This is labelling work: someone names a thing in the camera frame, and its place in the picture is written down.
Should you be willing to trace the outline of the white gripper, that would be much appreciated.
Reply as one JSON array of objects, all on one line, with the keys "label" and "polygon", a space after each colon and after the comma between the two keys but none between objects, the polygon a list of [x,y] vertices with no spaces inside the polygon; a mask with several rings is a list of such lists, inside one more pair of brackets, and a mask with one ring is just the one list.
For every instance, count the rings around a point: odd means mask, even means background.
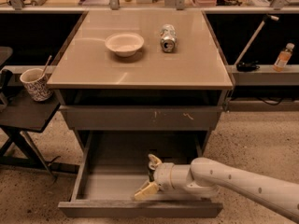
[{"label": "white gripper", "polygon": [[154,172],[154,181],[146,181],[141,188],[134,194],[135,201],[147,199],[150,195],[156,194],[159,190],[170,191],[174,187],[171,181],[171,173],[174,163],[162,163],[162,161],[153,154],[149,154],[149,168]]}]

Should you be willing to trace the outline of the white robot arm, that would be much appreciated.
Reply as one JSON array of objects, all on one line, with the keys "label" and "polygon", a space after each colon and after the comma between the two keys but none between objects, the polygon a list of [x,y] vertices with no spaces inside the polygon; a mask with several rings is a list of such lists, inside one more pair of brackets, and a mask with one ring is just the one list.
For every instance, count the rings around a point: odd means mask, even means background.
[{"label": "white robot arm", "polygon": [[203,198],[215,196],[219,187],[230,189],[288,219],[299,222],[299,185],[259,175],[200,157],[189,164],[163,162],[149,155],[149,179],[133,199],[141,201],[159,191],[184,191]]}]

